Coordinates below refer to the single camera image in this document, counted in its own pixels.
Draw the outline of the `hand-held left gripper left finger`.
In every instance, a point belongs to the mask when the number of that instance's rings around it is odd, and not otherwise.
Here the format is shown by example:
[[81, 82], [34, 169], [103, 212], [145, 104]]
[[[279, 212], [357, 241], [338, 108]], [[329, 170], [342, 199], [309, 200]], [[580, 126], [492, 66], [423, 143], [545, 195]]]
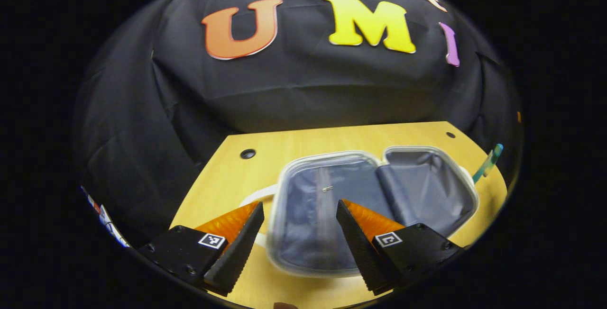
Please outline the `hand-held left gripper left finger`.
[[195, 228], [176, 225], [138, 249], [176, 279], [221, 296], [232, 292], [264, 222], [254, 201]]

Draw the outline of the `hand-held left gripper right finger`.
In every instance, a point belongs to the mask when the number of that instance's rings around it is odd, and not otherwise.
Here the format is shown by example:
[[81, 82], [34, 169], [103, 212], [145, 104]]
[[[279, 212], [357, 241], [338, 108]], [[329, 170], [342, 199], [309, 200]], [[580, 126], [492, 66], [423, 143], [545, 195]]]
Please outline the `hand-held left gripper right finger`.
[[347, 199], [337, 221], [368, 290], [375, 295], [409, 287], [464, 253], [423, 223], [404, 226]]

